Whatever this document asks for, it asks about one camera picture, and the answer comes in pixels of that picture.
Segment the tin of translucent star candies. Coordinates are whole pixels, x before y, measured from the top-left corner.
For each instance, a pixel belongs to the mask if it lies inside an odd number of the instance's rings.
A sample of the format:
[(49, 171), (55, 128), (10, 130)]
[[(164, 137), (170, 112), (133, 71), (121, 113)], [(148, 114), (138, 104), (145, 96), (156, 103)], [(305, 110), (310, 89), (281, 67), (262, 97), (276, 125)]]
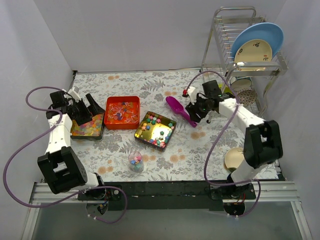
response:
[(75, 120), (72, 121), (70, 130), (71, 139), (74, 141), (101, 141), (104, 134), (104, 113), (92, 117), (92, 121), (78, 125)]

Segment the orange tray of lollipops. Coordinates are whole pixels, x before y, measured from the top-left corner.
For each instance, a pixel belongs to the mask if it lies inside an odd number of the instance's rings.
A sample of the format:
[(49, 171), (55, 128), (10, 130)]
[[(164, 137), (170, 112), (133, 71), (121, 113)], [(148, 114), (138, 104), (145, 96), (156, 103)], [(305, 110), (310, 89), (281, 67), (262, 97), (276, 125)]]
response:
[(106, 100), (104, 125), (108, 130), (135, 130), (140, 124), (138, 96), (110, 96)]

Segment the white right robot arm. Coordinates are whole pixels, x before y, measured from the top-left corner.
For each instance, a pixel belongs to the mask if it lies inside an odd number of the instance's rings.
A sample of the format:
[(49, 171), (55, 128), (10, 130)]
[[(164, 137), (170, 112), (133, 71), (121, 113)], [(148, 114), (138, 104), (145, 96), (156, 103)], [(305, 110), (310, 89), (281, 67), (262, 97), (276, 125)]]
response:
[(190, 99), (185, 108), (190, 119), (199, 123), (209, 112), (215, 111), (244, 134), (240, 165), (228, 175), (225, 183), (211, 183), (223, 195), (237, 199), (263, 168), (283, 156), (279, 124), (274, 120), (266, 121), (247, 110), (233, 94), (223, 93), (215, 80), (204, 83), (202, 88), (203, 93), (196, 92), (192, 86), (182, 92), (183, 97)]

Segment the tin of opaque star candies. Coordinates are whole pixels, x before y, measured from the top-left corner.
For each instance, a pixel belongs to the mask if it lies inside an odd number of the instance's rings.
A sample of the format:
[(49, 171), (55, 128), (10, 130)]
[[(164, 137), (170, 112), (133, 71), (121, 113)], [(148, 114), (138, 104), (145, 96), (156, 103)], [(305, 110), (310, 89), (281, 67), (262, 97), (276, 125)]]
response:
[(174, 134), (176, 125), (176, 121), (148, 111), (136, 129), (134, 138), (150, 148), (164, 152)]

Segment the purple plastic scoop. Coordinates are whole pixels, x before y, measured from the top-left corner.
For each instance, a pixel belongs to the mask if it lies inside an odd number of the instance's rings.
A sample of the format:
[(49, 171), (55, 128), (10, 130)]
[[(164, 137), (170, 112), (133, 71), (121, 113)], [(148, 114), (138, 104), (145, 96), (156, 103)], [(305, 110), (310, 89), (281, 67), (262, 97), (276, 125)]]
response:
[(175, 114), (182, 116), (193, 128), (197, 126), (197, 123), (191, 120), (189, 114), (185, 111), (184, 106), (176, 98), (167, 96), (165, 100)]

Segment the clear glass jar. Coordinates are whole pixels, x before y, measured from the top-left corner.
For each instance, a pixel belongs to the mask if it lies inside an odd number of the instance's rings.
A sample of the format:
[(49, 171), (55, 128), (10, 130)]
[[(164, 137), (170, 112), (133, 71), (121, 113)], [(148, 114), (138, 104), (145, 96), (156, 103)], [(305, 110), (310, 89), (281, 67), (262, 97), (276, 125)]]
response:
[(131, 152), (128, 156), (130, 169), (135, 173), (141, 173), (144, 170), (142, 155), (138, 151)]

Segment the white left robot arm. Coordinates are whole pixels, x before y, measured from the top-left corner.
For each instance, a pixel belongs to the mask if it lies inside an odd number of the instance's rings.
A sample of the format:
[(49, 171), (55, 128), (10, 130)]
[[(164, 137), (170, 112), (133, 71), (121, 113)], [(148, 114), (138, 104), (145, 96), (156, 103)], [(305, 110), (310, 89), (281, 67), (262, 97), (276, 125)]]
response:
[(54, 194), (65, 193), (72, 189), (86, 190), (95, 200), (106, 196), (106, 187), (97, 173), (88, 172), (71, 147), (73, 121), (79, 125), (87, 124), (104, 110), (90, 94), (86, 95), (90, 105), (86, 106), (78, 94), (77, 87), (69, 91), (58, 90), (50, 94), (52, 104), (46, 118), (49, 133), (45, 154), (38, 157), (37, 164)]

